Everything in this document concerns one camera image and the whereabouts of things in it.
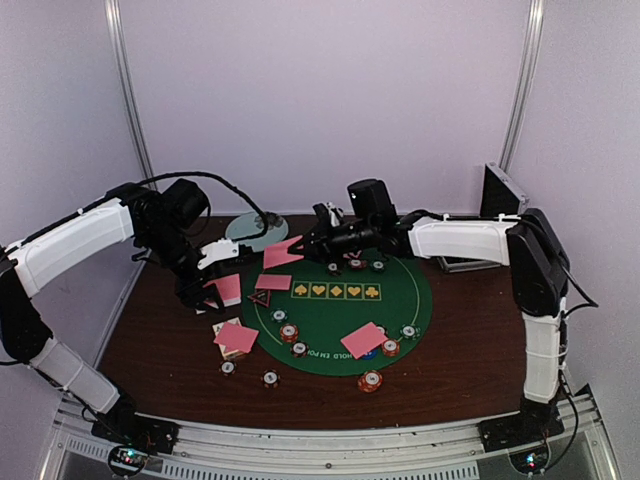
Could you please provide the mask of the single brown chip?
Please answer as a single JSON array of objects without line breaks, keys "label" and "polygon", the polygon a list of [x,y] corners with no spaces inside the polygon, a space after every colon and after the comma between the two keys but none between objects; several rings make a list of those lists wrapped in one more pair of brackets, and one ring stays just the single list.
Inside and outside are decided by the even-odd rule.
[{"label": "single brown chip", "polygon": [[224,376],[233,375],[236,372],[236,364],[233,361],[224,361],[220,364],[219,371]]}]

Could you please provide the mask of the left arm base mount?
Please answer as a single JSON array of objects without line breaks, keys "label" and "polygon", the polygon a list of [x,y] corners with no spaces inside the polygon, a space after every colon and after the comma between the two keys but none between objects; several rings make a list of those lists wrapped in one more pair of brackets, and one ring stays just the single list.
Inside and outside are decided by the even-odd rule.
[{"label": "left arm base mount", "polygon": [[92,435],[152,455],[171,454],[178,438],[178,424],[140,415],[128,393],[119,389],[118,394],[113,407],[94,415]]}]

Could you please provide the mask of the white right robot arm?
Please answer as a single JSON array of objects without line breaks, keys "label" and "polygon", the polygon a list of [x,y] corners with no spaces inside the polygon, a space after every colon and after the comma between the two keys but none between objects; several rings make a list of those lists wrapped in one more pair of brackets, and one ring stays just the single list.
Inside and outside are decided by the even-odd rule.
[{"label": "white right robot arm", "polygon": [[536,402],[514,417],[512,430],[519,440],[530,442],[550,426],[551,413],[543,404],[550,403],[559,388],[570,262],[541,210],[474,218],[423,209],[404,216],[366,209],[357,220],[338,223],[325,205],[314,209],[317,224],[288,253],[329,264],[375,248],[398,258],[459,257],[509,268],[525,327],[523,395]]}]

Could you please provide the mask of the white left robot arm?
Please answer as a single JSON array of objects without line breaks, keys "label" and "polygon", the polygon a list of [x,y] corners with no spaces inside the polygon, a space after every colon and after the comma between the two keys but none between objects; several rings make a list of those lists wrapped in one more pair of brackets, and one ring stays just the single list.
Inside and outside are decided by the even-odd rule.
[{"label": "white left robot arm", "polygon": [[106,414],[106,429],[123,444],[143,436],[142,419],[117,405],[118,388],[55,336],[41,318],[35,298],[68,277],[93,274],[84,262],[104,256],[115,245],[132,242],[175,276],[175,293],[184,306],[198,313],[208,310],[209,301],[221,306],[217,288],[208,283],[210,261],[187,238],[188,229],[209,205],[205,193],[189,180],[178,179],[164,192],[125,183],[1,252],[5,352],[93,411]]}]

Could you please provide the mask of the black triangular dealer button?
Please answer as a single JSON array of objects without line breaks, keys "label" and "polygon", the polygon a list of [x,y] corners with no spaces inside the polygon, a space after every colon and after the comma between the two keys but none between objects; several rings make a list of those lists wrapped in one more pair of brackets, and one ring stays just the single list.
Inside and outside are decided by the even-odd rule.
[{"label": "black triangular dealer button", "polygon": [[257,306],[268,308],[271,304],[271,291],[268,289],[256,290],[248,296],[248,299]]}]

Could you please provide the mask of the red poker chip stack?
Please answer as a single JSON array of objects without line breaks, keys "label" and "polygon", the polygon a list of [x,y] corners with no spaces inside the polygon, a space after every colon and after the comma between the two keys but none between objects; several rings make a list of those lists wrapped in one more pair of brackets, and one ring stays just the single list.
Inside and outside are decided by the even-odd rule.
[{"label": "red poker chip stack", "polygon": [[364,393],[373,393],[383,384],[383,376],[376,370],[364,372],[357,380],[358,389]]}]

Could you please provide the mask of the red-backed playing card deck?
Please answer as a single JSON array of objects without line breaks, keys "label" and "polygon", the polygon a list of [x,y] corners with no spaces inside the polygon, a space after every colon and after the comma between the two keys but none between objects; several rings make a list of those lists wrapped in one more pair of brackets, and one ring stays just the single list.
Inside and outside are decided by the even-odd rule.
[{"label": "red-backed playing card deck", "polygon": [[241,277],[238,273],[217,278],[204,285],[206,289],[216,286],[225,307],[237,305],[242,300]]}]

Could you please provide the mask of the single red-backed playing card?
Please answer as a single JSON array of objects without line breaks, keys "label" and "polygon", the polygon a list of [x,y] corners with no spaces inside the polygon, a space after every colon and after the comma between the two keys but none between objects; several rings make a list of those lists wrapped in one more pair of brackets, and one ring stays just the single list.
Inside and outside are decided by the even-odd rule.
[{"label": "single red-backed playing card", "polygon": [[298,235],[266,247],[263,252],[263,269],[268,270],[303,260],[303,255],[291,254],[288,252],[289,247],[301,239],[302,235]]}]

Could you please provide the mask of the brown poker chip stack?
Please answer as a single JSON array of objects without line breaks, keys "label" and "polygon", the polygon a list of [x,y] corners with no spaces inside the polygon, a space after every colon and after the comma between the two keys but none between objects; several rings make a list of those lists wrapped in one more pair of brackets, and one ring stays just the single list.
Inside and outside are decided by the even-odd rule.
[{"label": "brown poker chip stack", "polygon": [[280,375],[275,370],[267,370],[262,374],[262,385],[268,389],[277,388],[280,384]]}]

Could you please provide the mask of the blue small blind button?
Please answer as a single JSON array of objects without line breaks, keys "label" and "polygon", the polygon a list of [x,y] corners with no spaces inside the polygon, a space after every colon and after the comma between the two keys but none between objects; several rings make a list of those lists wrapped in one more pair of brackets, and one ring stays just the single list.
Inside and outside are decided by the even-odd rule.
[{"label": "blue small blind button", "polygon": [[371,360],[371,359],[375,358],[376,355],[377,355],[377,351],[376,350],[371,350],[371,351],[365,353],[364,355],[362,355],[360,357],[360,359],[361,360]]}]

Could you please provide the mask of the small red chip stack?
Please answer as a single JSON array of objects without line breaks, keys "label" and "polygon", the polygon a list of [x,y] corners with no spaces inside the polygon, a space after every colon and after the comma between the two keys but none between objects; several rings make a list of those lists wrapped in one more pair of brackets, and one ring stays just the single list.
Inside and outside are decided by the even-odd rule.
[{"label": "small red chip stack", "polygon": [[367,267],[367,261],[361,259],[350,259],[348,265],[353,270],[362,270]]}]

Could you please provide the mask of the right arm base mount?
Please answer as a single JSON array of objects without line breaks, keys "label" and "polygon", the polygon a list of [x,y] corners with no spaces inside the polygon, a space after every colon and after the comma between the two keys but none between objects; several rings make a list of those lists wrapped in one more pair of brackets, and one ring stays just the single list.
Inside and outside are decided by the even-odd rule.
[{"label": "right arm base mount", "polygon": [[542,442],[565,431],[557,408],[538,404],[533,409],[522,406],[518,413],[483,420],[478,429],[485,452]]}]

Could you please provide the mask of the red chips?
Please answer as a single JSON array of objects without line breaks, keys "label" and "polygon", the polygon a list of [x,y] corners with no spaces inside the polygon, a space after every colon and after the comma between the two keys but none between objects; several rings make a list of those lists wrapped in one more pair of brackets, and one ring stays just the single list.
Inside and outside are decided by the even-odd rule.
[{"label": "red chips", "polygon": [[280,328],[280,337],[285,343],[295,343],[299,337],[299,329],[294,324],[285,324]]},{"label": "red chips", "polygon": [[387,339],[381,345],[381,351],[387,357],[395,357],[400,353],[400,344],[395,339]]}]

